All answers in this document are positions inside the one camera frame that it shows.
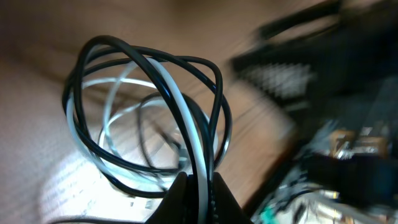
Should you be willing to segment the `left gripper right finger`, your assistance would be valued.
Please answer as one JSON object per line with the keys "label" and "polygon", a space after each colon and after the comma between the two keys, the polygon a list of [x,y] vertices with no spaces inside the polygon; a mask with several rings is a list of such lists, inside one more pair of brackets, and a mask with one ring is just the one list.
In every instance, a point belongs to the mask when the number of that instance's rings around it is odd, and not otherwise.
{"label": "left gripper right finger", "polygon": [[213,223],[218,224],[252,224],[235,200],[222,176],[215,172],[213,175],[213,198],[215,205]]}

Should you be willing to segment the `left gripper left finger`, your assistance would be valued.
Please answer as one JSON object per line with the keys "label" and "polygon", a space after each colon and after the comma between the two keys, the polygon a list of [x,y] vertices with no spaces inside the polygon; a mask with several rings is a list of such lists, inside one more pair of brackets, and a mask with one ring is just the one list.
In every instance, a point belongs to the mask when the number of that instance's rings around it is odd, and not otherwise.
{"label": "left gripper left finger", "polygon": [[156,211],[145,224],[181,224],[184,217],[184,198],[187,187],[187,174],[177,175]]}

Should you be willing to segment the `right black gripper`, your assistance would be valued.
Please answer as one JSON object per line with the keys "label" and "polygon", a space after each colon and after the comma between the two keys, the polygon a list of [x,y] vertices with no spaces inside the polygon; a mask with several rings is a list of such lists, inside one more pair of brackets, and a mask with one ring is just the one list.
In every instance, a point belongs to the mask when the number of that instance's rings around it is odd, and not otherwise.
{"label": "right black gripper", "polygon": [[265,46],[234,57],[238,78],[261,90],[310,138],[327,121],[358,131],[397,123],[397,2],[323,1],[259,29]]}

